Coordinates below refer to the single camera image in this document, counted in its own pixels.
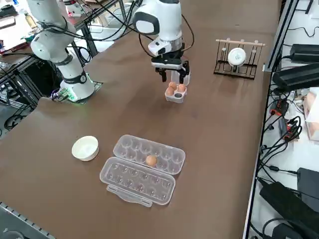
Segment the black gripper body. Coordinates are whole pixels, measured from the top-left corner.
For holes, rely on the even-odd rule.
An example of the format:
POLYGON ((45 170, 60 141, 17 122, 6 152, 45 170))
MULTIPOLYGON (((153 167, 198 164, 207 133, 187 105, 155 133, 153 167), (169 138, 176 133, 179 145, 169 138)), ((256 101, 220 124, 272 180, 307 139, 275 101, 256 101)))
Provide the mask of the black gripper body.
POLYGON ((186 62, 182 61, 184 50, 180 49, 173 52, 161 54, 151 59, 151 64, 156 69, 164 70, 186 70, 186 62))

